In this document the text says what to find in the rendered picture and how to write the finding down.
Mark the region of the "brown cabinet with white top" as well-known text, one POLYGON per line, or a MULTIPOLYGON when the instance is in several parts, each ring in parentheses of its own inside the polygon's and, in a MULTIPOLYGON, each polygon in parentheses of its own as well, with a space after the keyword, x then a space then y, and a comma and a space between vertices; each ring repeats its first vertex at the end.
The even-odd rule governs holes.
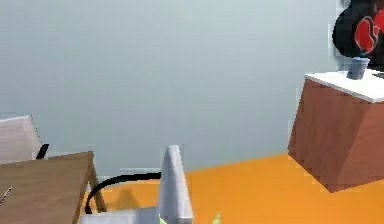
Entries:
POLYGON ((384 78, 307 74, 288 154, 330 192, 384 180, 384 78))

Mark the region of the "thin grey stick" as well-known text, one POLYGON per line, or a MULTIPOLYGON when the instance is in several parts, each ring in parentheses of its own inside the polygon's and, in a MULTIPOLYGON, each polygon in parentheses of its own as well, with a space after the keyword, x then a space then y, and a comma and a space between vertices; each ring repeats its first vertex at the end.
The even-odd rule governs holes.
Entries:
POLYGON ((9 196, 11 191, 12 191, 12 187, 9 187, 6 190, 6 192, 4 193, 3 197, 0 199, 0 206, 5 202, 6 198, 9 196))

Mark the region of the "pale grey chair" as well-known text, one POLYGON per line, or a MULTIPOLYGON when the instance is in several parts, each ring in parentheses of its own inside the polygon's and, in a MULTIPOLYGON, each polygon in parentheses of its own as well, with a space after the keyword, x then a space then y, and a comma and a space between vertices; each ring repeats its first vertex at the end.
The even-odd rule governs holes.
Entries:
POLYGON ((193 224, 194 213, 179 145, 165 151, 156 206, 84 214, 79 224, 193 224))

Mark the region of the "black red-leaved houseplant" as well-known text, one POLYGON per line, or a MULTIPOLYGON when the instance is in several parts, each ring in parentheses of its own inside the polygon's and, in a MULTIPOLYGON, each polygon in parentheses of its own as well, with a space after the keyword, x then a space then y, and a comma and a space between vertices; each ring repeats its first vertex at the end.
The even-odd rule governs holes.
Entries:
POLYGON ((345 57, 368 58, 367 68, 384 79, 384 0, 345 0, 332 42, 345 57))

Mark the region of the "black curved bar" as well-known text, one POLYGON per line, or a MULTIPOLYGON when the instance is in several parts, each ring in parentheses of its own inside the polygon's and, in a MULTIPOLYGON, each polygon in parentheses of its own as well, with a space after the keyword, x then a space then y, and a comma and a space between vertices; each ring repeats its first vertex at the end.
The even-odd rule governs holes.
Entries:
POLYGON ((91 198, 107 186, 114 185, 117 183, 129 182, 129 181, 156 180, 156 179, 161 179, 161 172, 119 175, 119 176, 108 178, 102 181, 101 183, 97 184, 95 187, 93 187, 90 193, 88 194, 85 208, 84 208, 85 214, 92 214, 92 209, 90 207, 91 198))

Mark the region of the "brown wooden table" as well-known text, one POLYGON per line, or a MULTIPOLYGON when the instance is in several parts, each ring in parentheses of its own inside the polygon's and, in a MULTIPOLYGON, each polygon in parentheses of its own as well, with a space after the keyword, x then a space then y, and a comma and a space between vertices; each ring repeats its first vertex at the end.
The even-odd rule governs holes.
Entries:
POLYGON ((91 151, 0 165, 0 224, 78 224, 98 181, 91 151))

